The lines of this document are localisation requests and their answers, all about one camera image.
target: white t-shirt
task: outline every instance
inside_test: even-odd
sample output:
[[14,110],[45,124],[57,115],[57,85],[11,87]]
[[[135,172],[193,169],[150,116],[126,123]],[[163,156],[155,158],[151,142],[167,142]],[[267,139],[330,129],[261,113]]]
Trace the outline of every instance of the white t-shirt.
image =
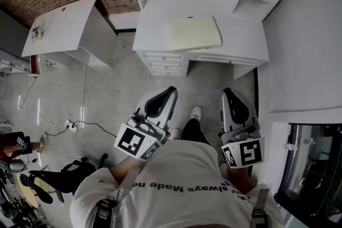
[[[109,169],[87,177],[74,196],[70,216],[74,228],[92,227],[96,203],[116,196],[118,184]],[[168,141],[137,176],[133,188],[119,206],[118,227],[184,228],[200,224],[250,227],[259,185],[241,194],[221,177],[217,153],[207,144],[186,140]],[[272,196],[265,212],[272,228],[283,227]]]

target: white desk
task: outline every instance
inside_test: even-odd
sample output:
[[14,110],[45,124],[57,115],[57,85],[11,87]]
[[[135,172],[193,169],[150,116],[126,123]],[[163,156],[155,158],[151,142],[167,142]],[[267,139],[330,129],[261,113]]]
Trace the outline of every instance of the white desk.
[[43,37],[33,41],[29,34],[22,56],[43,54],[60,66],[67,66],[73,57],[92,67],[111,67],[117,35],[95,1],[77,1],[37,17],[33,27],[42,26]]
[[[232,15],[227,2],[235,0],[147,0],[138,21],[133,50],[152,75],[186,76],[189,60],[234,65],[234,78],[269,61],[261,21]],[[222,47],[190,52],[168,48],[167,22],[213,16]]]

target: beige notebook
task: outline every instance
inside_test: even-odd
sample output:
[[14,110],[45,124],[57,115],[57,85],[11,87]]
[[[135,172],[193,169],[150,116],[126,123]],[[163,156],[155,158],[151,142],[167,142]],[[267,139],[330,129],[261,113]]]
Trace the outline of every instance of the beige notebook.
[[172,51],[210,49],[222,46],[213,17],[193,17],[167,24],[168,44]]

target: black office chair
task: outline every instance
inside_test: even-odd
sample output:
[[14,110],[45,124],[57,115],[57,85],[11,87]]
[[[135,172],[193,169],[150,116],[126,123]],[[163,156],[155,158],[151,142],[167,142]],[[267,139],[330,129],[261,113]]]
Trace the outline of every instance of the black office chair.
[[[103,163],[107,158],[108,154],[103,154],[99,168],[103,166]],[[34,190],[43,202],[52,203],[53,199],[50,194],[34,183],[35,178],[40,178],[53,187],[56,190],[58,199],[61,202],[64,202],[62,193],[73,193],[74,195],[81,182],[95,171],[95,167],[91,163],[87,162],[86,158],[82,158],[81,161],[73,161],[73,163],[68,164],[61,170],[61,172],[39,170],[29,171],[30,176],[28,177],[21,174],[20,181],[24,186],[30,187]]]

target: white drawer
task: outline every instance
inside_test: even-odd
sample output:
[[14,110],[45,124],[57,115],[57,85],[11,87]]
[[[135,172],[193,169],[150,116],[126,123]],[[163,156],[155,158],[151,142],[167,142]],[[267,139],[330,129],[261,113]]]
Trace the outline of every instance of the white drawer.
[[137,51],[143,62],[178,62],[188,63],[189,52],[169,52],[169,51]]
[[171,69],[171,70],[187,70],[188,64],[186,63],[161,63],[161,62],[146,62],[149,69]]
[[220,54],[195,53],[195,52],[192,52],[190,54],[190,60],[219,62],[219,63],[238,64],[238,65],[250,65],[250,66],[257,66],[260,63],[260,61],[253,60],[253,59],[232,57],[232,56],[220,55]]
[[149,71],[156,76],[186,76],[185,70],[149,69]]

